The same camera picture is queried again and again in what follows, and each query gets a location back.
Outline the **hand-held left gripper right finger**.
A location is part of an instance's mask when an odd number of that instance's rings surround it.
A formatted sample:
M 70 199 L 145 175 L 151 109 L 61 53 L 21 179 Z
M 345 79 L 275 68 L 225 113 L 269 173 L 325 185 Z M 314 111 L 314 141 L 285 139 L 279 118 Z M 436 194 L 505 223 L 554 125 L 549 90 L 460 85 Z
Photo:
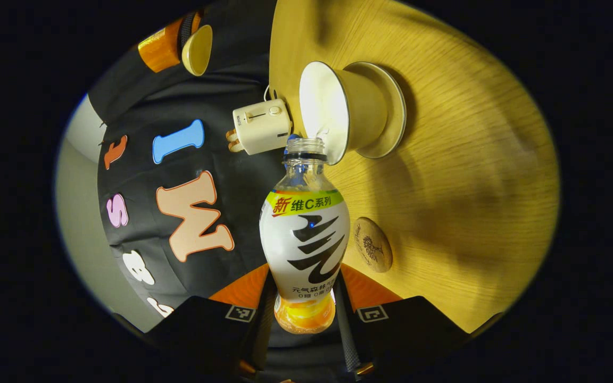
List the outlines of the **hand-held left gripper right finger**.
M 356 380 L 409 380 L 469 340 L 427 299 L 401 298 L 346 264 L 334 296 L 347 369 Z

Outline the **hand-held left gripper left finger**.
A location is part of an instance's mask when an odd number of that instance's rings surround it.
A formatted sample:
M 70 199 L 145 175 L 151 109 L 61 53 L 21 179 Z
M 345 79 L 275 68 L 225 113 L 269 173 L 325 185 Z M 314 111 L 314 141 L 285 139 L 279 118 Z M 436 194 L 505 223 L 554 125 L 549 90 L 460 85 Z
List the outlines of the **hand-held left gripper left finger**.
M 188 298 L 144 338 L 194 382 L 254 382 L 265 369 L 274 302 L 264 264 L 209 298 Z

